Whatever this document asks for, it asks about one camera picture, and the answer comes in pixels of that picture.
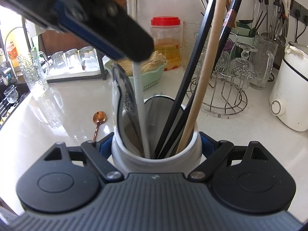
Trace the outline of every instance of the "appliance knob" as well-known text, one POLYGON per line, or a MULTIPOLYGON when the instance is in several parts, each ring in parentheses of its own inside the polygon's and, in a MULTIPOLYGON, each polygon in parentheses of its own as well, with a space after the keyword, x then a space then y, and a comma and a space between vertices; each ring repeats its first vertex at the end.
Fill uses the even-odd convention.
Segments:
POLYGON ((270 110, 275 116, 282 116, 285 113, 285 103, 281 99, 273 100, 270 105, 270 110))

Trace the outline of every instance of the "white countertop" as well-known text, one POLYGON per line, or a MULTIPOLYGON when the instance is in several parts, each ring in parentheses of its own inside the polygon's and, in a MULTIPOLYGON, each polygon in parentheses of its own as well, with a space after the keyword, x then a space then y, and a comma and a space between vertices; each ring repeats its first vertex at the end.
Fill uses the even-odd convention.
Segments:
MULTIPOLYGON (((182 77, 182 68, 164 72, 160 82, 144 92, 144 98, 161 92, 174 98, 182 77)), ((308 218, 308 132, 296 132, 271 114, 273 85, 268 83, 262 91, 247 89, 248 106, 237 115, 219 118, 202 110, 198 128, 235 145, 261 142, 294 178, 297 191, 289 211, 304 221, 308 218)), ((92 117, 99 110, 106 112, 107 121, 97 140, 113 131, 110 78, 50 84, 41 99, 27 96, 10 116, 0 130, 0 197, 17 214, 23 213, 15 192, 21 175, 55 142, 79 146, 92 139, 92 117)))

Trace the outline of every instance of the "basket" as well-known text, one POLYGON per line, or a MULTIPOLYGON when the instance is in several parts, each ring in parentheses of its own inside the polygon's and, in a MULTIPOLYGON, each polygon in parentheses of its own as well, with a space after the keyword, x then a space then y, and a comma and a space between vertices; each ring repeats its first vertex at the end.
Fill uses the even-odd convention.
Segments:
MULTIPOLYGON (((110 76, 112 76, 111 69, 110 69, 112 62, 113 62, 112 60, 109 60, 104 65, 105 69, 108 70, 110 76)), ((161 76, 163 75, 164 67, 166 66, 166 64, 167 63, 164 63, 158 69, 146 72, 141 75, 143 90, 146 90, 147 88, 159 82, 159 80, 161 79, 161 76)), ((134 77, 129 76, 128 78, 129 78, 129 81, 131 82, 133 89, 135 90, 134 77)))

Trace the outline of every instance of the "copper spoon handle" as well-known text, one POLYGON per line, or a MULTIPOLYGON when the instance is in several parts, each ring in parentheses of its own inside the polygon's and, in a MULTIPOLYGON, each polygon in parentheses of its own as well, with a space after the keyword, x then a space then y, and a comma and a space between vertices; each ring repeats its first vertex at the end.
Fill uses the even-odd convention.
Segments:
POLYGON ((93 136, 93 141, 95 141, 95 139, 96 139, 96 134, 97 134, 97 131, 98 131, 98 128, 100 127, 100 123, 97 123, 96 124, 96 129, 95 129, 95 133, 94 133, 94 136, 93 136))

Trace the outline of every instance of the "red lid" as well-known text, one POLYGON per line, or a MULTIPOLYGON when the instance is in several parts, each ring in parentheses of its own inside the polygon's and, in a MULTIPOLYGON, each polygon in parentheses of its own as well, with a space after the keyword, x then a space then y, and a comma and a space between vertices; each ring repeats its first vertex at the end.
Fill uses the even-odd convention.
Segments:
POLYGON ((177 26, 181 24, 178 17, 153 17, 151 20, 152 26, 177 26))

